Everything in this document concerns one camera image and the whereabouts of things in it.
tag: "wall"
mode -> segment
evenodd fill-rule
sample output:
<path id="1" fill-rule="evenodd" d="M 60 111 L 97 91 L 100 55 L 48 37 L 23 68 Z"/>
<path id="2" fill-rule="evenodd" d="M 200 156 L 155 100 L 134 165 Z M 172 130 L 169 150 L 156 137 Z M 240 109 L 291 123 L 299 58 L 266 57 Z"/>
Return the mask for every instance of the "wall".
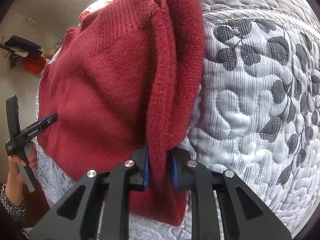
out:
<path id="1" fill-rule="evenodd" d="M 57 40 L 45 28 L 35 26 L 26 21 L 27 16 L 10 8 L 0 24 L 0 36 L 7 41 L 12 35 L 17 35 L 42 46 L 53 46 Z M 19 100 L 19 119 L 21 128 L 32 124 L 35 118 L 36 93 L 39 86 L 40 74 L 25 70 L 18 62 L 10 69 L 7 51 L 0 50 L 0 183 L 6 182 L 8 172 L 8 157 L 4 144 L 9 139 L 6 119 L 5 100 L 17 94 Z"/>
<path id="2" fill-rule="evenodd" d="M 80 13 L 95 1 L 96 0 L 16 0 L 13 7 L 15 10 L 24 14 L 32 14 L 34 20 L 45 27 L 55 26 L 59 29 L 66 30 L 67 28 L 77 26 L 79 24 L 78 17 Z"/>

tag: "red object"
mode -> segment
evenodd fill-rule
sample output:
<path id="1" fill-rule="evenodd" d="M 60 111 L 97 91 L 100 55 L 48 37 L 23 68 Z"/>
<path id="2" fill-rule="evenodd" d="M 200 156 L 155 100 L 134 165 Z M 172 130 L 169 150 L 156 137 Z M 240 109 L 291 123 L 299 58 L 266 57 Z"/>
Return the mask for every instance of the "red object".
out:
<path id="1" fill-rule="evenodd" d="M 59 122 L 38 136 L 70 177 L 112 170 L 149 143 L 146 192 L 135 214 L 181 224 L 185 193 L 175 192 L 166 150 L 186 136 L 203 64 L 199 0 L 115 0 L 69 29 L 39 87 L 39 118 Z"/>
<path id="2" fill-rule="evenodd" d="M 40 74 L 47 63 L 45 57 L 39 55 L 28 54 L 27 57 L 22 58 L 22 65 L 29 71 Z"/>

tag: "quilted bedspread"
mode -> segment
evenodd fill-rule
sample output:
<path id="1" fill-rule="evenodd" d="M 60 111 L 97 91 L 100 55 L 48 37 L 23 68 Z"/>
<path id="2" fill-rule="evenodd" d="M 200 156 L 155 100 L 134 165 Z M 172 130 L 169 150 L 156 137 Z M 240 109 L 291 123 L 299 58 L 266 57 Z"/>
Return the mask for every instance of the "quilted bedspread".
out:
<path id="1" fill-rule="evenodd" d="M 294 233 L 319 200 L 320 24 L 305 0 L 200 2 L 204 70 L 180 147 L 213 171 L 235 171 Z M 37 149 L 52 206 L 74 181 Z M 131 214 L 130 239 L 191 239 L 189 196 L 179 227 Z"/>

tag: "human hand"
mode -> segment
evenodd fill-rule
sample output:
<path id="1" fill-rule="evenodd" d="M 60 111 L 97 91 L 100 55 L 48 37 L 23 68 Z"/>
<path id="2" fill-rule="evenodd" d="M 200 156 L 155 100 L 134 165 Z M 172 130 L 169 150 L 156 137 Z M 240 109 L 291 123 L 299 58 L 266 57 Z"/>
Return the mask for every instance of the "human hand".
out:
<path id="1" fill-rule="evenodd" d="M 38 168 L 36 145 L 33 142 L 31 143 L 32 152 L 28 156 L 29 167 L 36 170 Z M 24 179 L 20 173 L 18 165 L 26 166 L 27 164 L 18 155 L 9 156 L 9 178 L 19 184 L 24 184 Z"/>

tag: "patterned sleeve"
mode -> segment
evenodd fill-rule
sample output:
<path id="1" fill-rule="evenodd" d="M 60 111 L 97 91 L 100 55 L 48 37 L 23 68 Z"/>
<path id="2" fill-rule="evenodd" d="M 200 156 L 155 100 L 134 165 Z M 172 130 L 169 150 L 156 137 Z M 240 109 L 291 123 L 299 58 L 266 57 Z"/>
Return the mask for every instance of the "patterned sleeve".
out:
<path id="1" fill-rule="evenodd" d="M 11 203 L 11 201 L 7 198 L 5 195 L 5 187 L 7 184 L 4 184 L 2 186 L 1 192 L 0 192 L 0 201 L 3 204 L 4 208 L 7 210 L 9 216 L 18 223 L 18 225 L 21 227 L 21 230 L 25 236 L 28 236 L 29 232 L 22 229 L 22 226 L 24 225 L 26 221 L 26 204 L 24 201 L 24 198 L 22 197 L 22 203 L 20 206 L 15 206 Z"/>

